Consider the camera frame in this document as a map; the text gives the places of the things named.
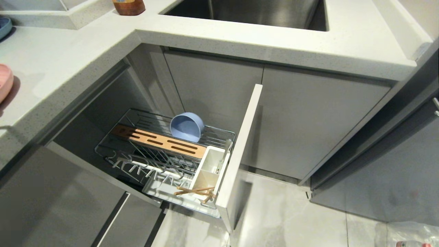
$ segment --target white countertop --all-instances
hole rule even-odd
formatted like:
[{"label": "white countertop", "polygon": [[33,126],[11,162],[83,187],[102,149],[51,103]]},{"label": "white countertop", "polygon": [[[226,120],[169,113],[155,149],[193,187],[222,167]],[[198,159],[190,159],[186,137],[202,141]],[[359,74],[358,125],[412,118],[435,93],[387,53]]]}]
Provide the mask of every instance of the white countertop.
[{"label": "white countertop", "polygon": [[0,169],[96,79],[140,43],[404,80],[407,59],[372,0],[326,0],[328,32],[158,15],[180,0],[144,0],[80,30],[17,27],[0,62],[20,81],[0,105]]}]

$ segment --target stainless steel sink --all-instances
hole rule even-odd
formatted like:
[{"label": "stainless steel sink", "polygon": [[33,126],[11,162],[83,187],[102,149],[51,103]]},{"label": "stainless steel sink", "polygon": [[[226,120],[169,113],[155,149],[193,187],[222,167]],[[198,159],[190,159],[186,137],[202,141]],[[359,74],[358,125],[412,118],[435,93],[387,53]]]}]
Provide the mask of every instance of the stainless steel sink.
[{"label": "stainless steel sink", "polygon": [[165,15],[327,31],[324,0],[183,0]]}]

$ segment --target white cabinet door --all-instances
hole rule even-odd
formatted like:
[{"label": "white cabinet door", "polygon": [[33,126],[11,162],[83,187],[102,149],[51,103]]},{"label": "white cabinet door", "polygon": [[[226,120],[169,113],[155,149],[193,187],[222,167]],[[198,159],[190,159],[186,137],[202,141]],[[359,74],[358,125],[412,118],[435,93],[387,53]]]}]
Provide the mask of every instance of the white cabinet door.
[{"label": "white cabinet door", "polygon": [[265,67],[251,165],[303,179],[389,91],[370,80]]},{"label": "white cabinet door", "polygon": [[263,66],[181,52],[165,58],[186,112],[204,124],[238,134],[255,84],[261,84]]},{"label": "white cabinet door", "polygon": [[242,121],[239,135],[236,139],[236,144],[233,153],[230,156],[230,161],[224,173],[223,181],[219,189],[218,198],[215,205],[219,210],[222,220],[229,232],[231,232],[238,222],[238,217],[241,215],[243,205],[245,205],[244,198],[246,191],[245,173],[240,172],[241,159],[247,141],[252,142],[249,137],[250,129],[253,125],[256,110],[259,104],[259,98],[262,92],[262,85],[255,85],[252,97],[248,103],[247,111],[245,112],[244,120]]}]

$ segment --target wire rack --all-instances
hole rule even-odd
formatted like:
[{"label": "wire rack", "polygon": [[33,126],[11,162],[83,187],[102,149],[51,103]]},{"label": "wire rack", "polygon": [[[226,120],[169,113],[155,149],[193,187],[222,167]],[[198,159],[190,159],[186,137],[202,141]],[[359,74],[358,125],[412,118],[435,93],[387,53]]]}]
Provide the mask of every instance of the wire rack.
[{"label": "wire rack", "polygon": [[[114,127],[122,124],[172,137],[169,129],[171,120],[171,117],[139,109],[128,109]],[[227,139],[234,143],[235,133],[205,126],[197,144],[224,149]],[[201,161],[184,154],[145,144],[141,145],[113,135],[111,131],[99,142],[94,151],[114,168],[121,169],[143,185],[149,179],[154,179],[173,186],[188,187]]]}]

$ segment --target amber bottle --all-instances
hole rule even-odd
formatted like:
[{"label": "amber bottle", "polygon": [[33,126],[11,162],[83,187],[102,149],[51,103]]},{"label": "amber bottle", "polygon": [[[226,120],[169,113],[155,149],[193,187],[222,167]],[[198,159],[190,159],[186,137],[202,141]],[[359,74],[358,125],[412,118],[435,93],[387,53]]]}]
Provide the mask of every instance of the amber bottle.
[{"label": "amber bottle", "polygon": [[139,15],[145,11],[143,0],[113,0],[119,15]]}]

